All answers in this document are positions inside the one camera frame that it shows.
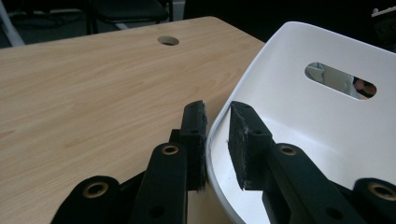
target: brass insert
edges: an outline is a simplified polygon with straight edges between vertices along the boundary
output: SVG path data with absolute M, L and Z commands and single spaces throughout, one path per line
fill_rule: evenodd
M 387 186 L 378 183 L 370 183 L 369 190 L 378 198 L 387 201 L 396 201 L 396 192 Z
M 86 198 L 92 199 L 102 196 L 108 190 L 108 184 L 106 182 L 95 182 L 88 185 L 82 195 Z
M 170 155 L 174 155 L 174 154 L 177 154 L 177 153 L 178 153 L 178 147 L 177 146 L 169 145 L 169 146 L 164 146 L 163 147 L 163 154 L 164 155 L 170 156 Z

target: oval slot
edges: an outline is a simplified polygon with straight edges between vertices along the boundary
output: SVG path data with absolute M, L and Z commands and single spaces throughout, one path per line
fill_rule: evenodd
M 317 83 L 356 99 L 367 100 L 376 94 L 376 86 L 373 83 L 324 63 L 310 63 L 305 68 L 305 75 Z

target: table surface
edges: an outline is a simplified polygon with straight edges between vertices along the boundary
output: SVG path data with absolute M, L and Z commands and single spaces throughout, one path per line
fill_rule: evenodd
M 262 47 L 206 17 L 1 49 L 1 222 L 50 223 L 80 181 L 144 171 L 188 103 L 210 127 Z M 189 223 L 229 221 L 209 185 L 189 193 Z

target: chair leg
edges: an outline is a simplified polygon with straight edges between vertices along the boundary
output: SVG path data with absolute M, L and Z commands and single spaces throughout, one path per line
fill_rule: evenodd
M 94 34 L 99 34 L 98 24 L 96 22 L 96 18 L 91 18 L 91 24 L 92 24 L 92 32 Z
M 173 21 L 173 0 L 169 0 L 169 21 Z
M 87 35 L 98 34 L 98 25 L 91 8 L 91 0 L 85 0 L 85 12 L 87 16 Z

